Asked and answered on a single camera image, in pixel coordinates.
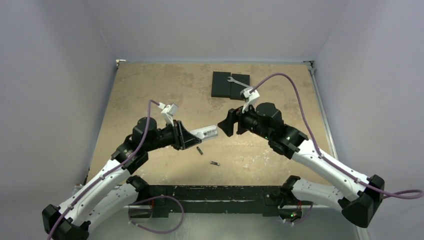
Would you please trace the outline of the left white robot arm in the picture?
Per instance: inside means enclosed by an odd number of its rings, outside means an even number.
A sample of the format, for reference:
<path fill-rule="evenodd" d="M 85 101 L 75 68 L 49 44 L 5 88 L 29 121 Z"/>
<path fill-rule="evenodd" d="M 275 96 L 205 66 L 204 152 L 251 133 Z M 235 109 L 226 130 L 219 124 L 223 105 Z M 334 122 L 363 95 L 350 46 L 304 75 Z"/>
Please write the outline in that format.
<path fill-rule="evenodd" d="M 142 205 L 149 199 L 147 182 L 134 176 L 149 158 L 148 153 L 168 146 L 186 150 L 205 141 L 216 126 L 188 131 L 179 120 L 158 128 L 152 117 L 143 117 L 101 170 L 59 206 L 42 211 L 49 240 L 86 240 L 105 219 L 126 205 Z"/>

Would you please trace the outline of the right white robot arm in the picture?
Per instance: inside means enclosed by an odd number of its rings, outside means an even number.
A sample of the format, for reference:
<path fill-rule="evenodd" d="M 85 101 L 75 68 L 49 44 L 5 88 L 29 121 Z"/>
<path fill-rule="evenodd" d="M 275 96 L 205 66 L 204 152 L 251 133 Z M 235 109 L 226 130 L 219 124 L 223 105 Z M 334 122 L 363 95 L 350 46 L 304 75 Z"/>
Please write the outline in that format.
<path fill-rule="evenodd" d="M 370 225 L 383 201 L 385 181 L 376 174 L 357 172 L 316 147 L 305 133 L 284 123 L 281 111 L 273 103 L 250 105 L 246 111 L 232 108 L 217 126 L 228 137 L 249 131 L 264 138 L 274 152 L 310 168 L 331 183 L 341 195 L 335 205 L 349 222 L 360 228 Z"/>

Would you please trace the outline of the white remote control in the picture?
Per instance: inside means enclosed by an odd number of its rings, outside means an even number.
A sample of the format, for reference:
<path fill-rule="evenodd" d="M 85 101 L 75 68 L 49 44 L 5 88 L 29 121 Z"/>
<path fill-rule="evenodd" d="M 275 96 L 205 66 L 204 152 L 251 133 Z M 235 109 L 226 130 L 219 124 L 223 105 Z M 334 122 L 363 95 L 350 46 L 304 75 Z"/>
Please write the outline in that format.
<path fill-rule="evenodd" d="M 190 133 L 200 140 L 208 141 L 218 137 L 219 133 L 216 125 L 210 125 L 198 129 L 191 130 Z"/>

